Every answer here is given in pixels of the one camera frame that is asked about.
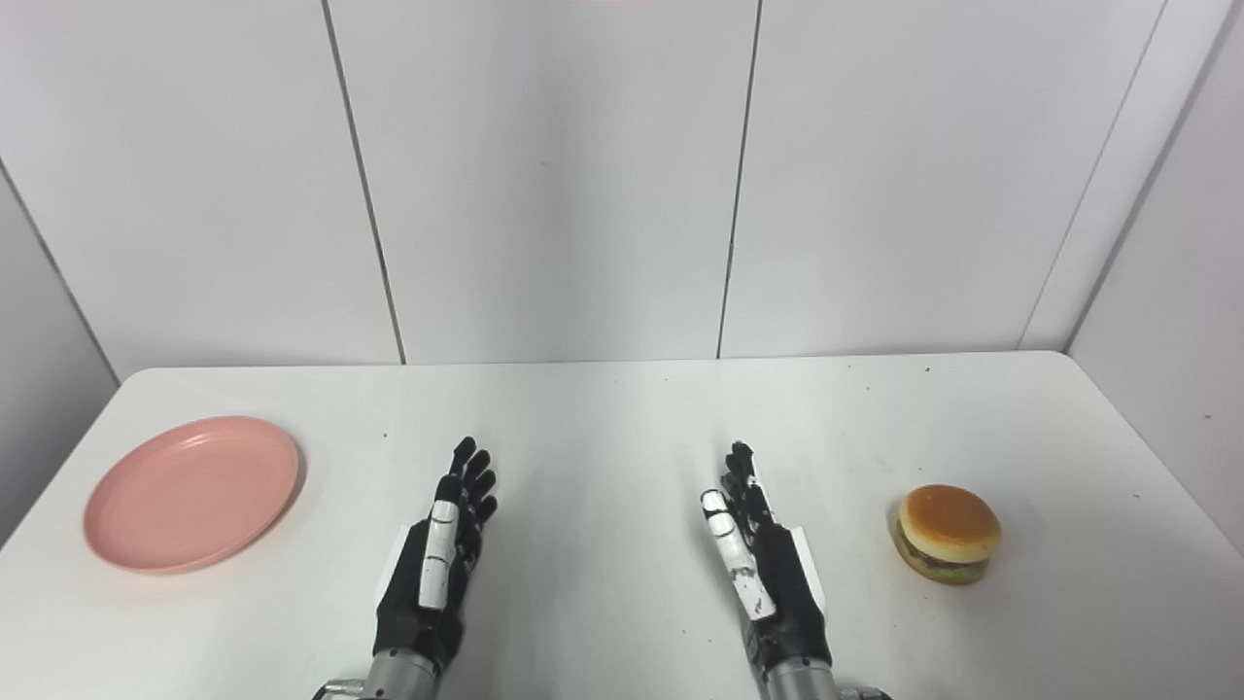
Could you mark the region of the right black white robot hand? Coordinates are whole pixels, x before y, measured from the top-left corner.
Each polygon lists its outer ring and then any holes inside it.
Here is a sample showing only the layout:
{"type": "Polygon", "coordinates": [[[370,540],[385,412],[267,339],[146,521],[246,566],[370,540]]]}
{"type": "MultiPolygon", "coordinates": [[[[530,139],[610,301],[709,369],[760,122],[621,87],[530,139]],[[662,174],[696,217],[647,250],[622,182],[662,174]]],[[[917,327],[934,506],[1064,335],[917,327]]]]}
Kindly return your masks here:
{"type": "Polygon", "coordinates": [[[741,603],[746,659],[763,675],[782,663],[832,664],[819,577],[796,528],[774,518],[753,449],[734,441],[720,486],[699,497],[702,513],[741,603]]]}

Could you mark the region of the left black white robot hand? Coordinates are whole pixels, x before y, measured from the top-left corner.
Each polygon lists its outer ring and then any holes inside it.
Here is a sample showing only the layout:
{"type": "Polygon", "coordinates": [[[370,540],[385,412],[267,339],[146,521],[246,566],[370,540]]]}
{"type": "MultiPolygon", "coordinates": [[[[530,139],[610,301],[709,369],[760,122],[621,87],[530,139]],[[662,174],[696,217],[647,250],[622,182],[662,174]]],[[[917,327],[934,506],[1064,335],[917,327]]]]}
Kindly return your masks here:
{"type": "Polygon", "coordinates": [[[413,652],[444,671],[462,652],[466,586],[483,553],[483,531],[498,512],[491,456],[464,436],[435,484],[430,512],[401,538],[376,609],[374,654],[413,652]]]}

